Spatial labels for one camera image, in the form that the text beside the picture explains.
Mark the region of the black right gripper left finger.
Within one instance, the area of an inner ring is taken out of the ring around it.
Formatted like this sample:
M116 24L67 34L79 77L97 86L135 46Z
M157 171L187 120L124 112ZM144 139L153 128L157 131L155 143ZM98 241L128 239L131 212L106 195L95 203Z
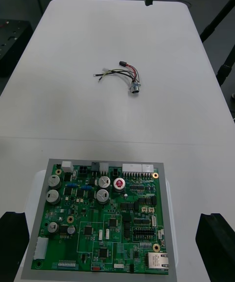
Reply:
M25 213L6 212L0 218L0 281L15 279L29 243Z

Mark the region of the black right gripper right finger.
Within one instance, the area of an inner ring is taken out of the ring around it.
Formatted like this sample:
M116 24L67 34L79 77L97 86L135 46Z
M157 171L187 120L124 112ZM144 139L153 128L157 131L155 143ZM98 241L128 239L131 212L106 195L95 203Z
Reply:
M212 282L235 281L235 231L219 213L201 214L196 238Z

